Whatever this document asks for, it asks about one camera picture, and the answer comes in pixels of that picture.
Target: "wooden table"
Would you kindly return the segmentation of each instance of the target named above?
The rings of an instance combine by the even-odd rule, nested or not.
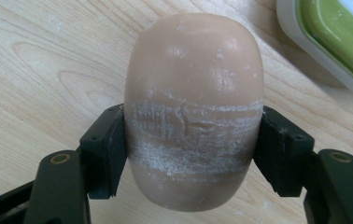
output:
[[[75,149],[104,109],[123,102],[139,33],[181,12],[244,24],[260,46],[265,104],[314,136],[316,150],[353,154],[353,93],[286,37],[275,0],[0,0],[0,194],[33,180],[46,155]],[[127,164],[118,196],[91,210],[93,223],[305,223],[302,204],[274,194],[252,163],[222,207],[169,211],[140,193]]]

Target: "light wood surface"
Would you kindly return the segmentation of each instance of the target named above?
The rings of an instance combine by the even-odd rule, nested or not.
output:
[[[316,150],[353,154],[353,93],[286,37],[275,0],[0,0],[0,193],[33,180],[42,158],[75,149],[104,109],[122,103],[139,33],[181,12],[245,25],[260,46],[265,104],[314,136]],[[305,223],[303,196],[279,198],[254,163],[235,196],[208,212],[152,204],[128,164],[118,196],[91,210],[92,223]]]

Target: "green lid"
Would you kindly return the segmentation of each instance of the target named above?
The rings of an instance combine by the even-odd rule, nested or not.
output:
[[[353,76],[353,0],[299,0],[304,34]]]

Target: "egg-shaped object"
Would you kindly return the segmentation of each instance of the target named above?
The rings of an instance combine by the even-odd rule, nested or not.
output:
[[[258,45],[239,22],[187,13],[152,23],[134,45],[124,96],[142,193],[185,212],[231,199],[253,156],[262,96]]]

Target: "screw hole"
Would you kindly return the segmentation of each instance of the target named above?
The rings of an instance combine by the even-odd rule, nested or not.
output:
[[[298,140],[303,140],[303,139],[305,139],[305,136],[302,135],[302,134],[296,134],[295,138],[298,139]]]
[[[351,162],[350,157],[340,152],[331,152],[329,155],[336,161],[345,162],[345,163]]]
[[[69,159],[71,159],[71,156],[69,156],[68,154],[58,154],[53,156],[50,159],[50,162],[57,165],[69,161]]]
[[[98,135],[92,136],[92,141],[97,141],[100,137]]]
[[[60,218],[55,217],[52,218],[51,220],[47,221],[46,224],[63,224]]]

